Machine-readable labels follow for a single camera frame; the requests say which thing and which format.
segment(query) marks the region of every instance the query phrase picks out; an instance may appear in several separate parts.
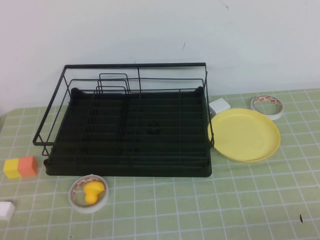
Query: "white block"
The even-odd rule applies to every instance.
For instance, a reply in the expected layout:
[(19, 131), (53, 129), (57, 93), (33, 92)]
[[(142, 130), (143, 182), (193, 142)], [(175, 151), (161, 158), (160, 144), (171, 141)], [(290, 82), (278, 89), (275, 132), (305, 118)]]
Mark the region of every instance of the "white block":
[(9, 221), (16, 207), (9, 201), (0, 201), (0, 220)]
[(215, 115), (231, 108), (230, 104), (223, 98), (210, 102), (209, 107), (214, 111)]

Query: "white wall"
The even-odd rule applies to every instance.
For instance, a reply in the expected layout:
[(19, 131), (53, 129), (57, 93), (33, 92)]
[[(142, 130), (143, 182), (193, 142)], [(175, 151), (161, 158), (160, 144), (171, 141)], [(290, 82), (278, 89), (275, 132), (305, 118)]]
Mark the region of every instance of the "white wall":
[(0, 116), (46, 106), (65, 64), (206, 62), (212, 95), (320, 87), (319, 13), (319, 0), (2, 0)]

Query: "black dish rack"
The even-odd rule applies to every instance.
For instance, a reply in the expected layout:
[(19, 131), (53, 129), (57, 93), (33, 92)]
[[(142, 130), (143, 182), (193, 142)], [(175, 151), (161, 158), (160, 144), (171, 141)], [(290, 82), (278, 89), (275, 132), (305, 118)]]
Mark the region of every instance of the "black dish rack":
[(208, 177), (209, 119), (205, 63), (66, 65), (33, 144), (48, 175)]

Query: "yellow plastic plate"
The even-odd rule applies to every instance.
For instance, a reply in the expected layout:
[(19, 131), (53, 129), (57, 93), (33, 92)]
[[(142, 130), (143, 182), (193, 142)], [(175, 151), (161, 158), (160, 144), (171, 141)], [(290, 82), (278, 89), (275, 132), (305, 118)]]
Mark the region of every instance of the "yellow plastic plate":
[[(270, 157), (280, 145), (280, 132), (267, 116), (250, 109), (234, 108), (211, 120), (215, 149), (237, 162), (253, 163)], [(210, 124), (208, 136), (211, 140)]]

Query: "table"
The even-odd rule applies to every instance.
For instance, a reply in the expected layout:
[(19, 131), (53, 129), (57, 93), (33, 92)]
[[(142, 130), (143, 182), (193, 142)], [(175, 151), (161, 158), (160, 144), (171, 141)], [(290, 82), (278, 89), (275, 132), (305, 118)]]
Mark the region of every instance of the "table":
[[(48, 176), (32, 138), (45, 107), (15, 109), (0, 119), (0, 201), (16, 210), (0, 221), (6, 240), (284, 240), (320, 238), (320, 89), (211, 96), (249, 108), (258, 95), (284, 103), (274, 121), (281, 146), (269, 159), (227, 160), (211, 150), (208, 178), (105, 177), (109, 200), (81, 214), (68, 202), (73, 176)], [(7, 179), (6, 159), (35, 156), (35, 177)]]

